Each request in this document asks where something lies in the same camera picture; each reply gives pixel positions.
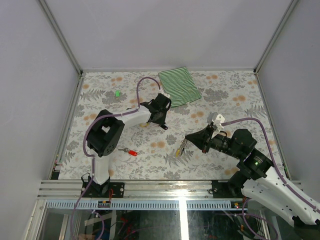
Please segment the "large metal keyring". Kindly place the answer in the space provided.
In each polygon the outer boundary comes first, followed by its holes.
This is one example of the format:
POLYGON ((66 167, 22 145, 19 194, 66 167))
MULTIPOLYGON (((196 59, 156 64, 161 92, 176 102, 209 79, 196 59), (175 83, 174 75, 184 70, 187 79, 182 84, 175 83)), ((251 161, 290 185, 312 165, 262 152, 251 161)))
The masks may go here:
POLYGON ((187 145, 187 142, 188 142, 188 140, 187 140, 186 138, 184 138, 184 139, 181 141, 181 143, 180 143, 180 145, 179 145, 179 147, 178 147, 178 149, 180 149, 179 156, 181 156, 181 155, 184 153, 185 147, 186 147, 186 145, 187 145))

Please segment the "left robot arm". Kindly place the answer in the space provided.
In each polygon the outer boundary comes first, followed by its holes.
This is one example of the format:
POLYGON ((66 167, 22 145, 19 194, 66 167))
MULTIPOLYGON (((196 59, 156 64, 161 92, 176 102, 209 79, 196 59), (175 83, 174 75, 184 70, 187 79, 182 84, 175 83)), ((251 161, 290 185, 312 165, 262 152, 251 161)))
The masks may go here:
POLYGON ((88 189, 98 197, 105 197, 110 190, 109 163, 123 132, 140 124, 153 123, 167 130, 166 116, 172 101, 159 93, 155 99, 142 102, 136 109, 124 113, 99 112, 85 133, 84 154, 92 158, 92 174, 88 189))

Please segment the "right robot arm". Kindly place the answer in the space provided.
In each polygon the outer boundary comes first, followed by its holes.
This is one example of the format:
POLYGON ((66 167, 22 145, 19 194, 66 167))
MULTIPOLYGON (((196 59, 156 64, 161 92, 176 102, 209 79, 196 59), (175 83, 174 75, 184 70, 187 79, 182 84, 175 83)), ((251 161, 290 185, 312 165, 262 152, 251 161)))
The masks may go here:
POLYGON ((185 136, 203 153, 216 150, 238 160, 238 171, 228 180, 228 192, 267 207, 293 227, 311 228, 320 223, 320 204, 308 197, 276 165, 255 148, 257 141, 247 129, 237 129, 231 138, 206 128, 185 136))

